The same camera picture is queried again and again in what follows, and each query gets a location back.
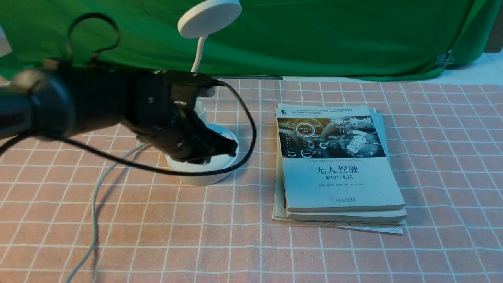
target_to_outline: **pink checkered tablecloth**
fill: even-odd
[[[255,154],[217,185],[119,167],[106,179],[98,274],[73,282],[503,282],[503,90],[494,85],[230,81],[258,125]],[[251,128],[225,89],[208,121],[246,151]],[[403,236],[271,220],[278,103],[368,105],[384,114],[406,201]],[[76,139],[121,156],[124,127]],[[159,151],[138,162],[166,167]],[[27,140],[0,159],[0,282],[63,282],[91,241],[90,198],[111,162]]]

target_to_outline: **book title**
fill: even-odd
[[[325,166],[317,167],[317,174],[325,175],[325,180],[350,180],[354,179],[353,174],[359,173],[356,166],[337,166],[334,169],[332,166],[326,168]]]

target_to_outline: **robotic arm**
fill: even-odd
[[[0,88],[0,139],[24,134],[68,141],[78,134],[122,124],[141,142],[176,161],[206,164],[217,155],[234,157],[237,148],[234,140],[207,128],[194,111],[196,99],[209,97],[208,90],[217,86],[227,86],[235,94],[254,130],[250,151],[233,166],[236,169],[249,159],[256,129],[242,99],[230,85],[206,74],[154,74],[111,66],[97,60],[97,56],[84,67],[72,67],[71,61],[46,59],[42,69],[26,69],[15,75],[8,87]],[[156,172],[177,175],[167,170]]]

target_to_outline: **green screen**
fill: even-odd
[[[181,15],[200,1],[2,0],[0,25],[20,64],[66,58],[73,19],[101,12],[120,27],[118,48],[102,60],[151,69],[190,70],[197,39],[178,34]],[[440,74],[437,58],[467,63],[483,52],[501,0],[241,0],[239,18],[211,35],[200,72],[214,76],[359,77],[392,81]],[[71,38],[76,64],[114,42],[100,20]],[[0,75],[10,76],[0,60]]]

